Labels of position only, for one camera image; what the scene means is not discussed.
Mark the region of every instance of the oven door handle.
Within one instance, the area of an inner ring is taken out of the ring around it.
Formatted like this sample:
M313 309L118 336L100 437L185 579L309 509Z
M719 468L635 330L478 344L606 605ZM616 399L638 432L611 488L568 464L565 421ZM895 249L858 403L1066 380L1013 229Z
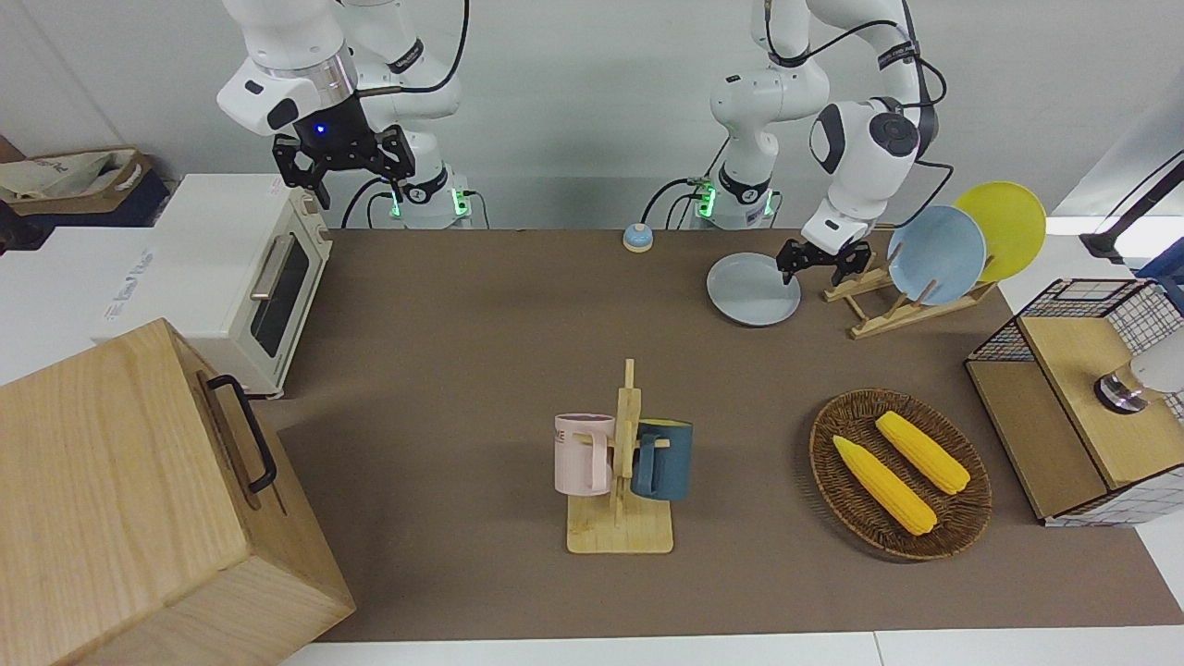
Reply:
M259 271L259 278L255 281L255 287L251 287L252 301L270 301L275 296L279 276L284 273L284 264L288 263L288 257L295 246L296 236L291 233L272 238L271 248L268 249L268 258L264 260L263 270Z

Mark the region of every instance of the pink mug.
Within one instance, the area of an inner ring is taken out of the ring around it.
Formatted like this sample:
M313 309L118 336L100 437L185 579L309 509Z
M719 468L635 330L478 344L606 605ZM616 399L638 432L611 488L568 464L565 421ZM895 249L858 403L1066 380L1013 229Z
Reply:
M580 497L609 492L612 480L609 440L616 428L617 420L604 414L560 414L555 417L556 491Z

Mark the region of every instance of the wooden mug rack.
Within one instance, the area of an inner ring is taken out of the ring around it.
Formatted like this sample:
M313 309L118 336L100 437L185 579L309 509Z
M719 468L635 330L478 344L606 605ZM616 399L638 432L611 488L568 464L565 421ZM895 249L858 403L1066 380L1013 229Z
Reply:
M674 550L670 502L635 495L633 452L642 415L642 390L633 385L633 359L625 359L625 385L617 390L616 435L612 452L612 487L607 494L567 498L567 550L593 553L667 553ZM592 442L586 435L577 438ZM670 446L658 440L657 447Z

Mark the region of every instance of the oven window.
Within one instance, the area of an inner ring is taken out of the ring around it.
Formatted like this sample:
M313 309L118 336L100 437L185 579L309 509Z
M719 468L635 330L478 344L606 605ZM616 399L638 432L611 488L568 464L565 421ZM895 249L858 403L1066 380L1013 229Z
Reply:
M304 284L304 276L308 275L308 254L301 248L300 242L292 244L291 254L279 274L279 283L276 284L275 295L271 300L263 301L255 310L255 320L251 321L251 335L258 340L263 351L268 356L276 358L279 351L279 341L288 329L288 320L291 319L296 300L300 297L301 286Z

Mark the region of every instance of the mug handle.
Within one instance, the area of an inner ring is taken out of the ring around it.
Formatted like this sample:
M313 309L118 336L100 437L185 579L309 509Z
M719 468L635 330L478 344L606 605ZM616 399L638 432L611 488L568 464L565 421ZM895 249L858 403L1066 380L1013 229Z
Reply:
M657 456L655 455L655 449L657 448L658 436L655 433L645 433L642 435L642 447L638 449L637 468L633 470L637 474L637 485L650 494L654 491L654 470L657 465Z
M609 487L609 473L605 461L609 460L609 437L604 433L592 435L592 489Z

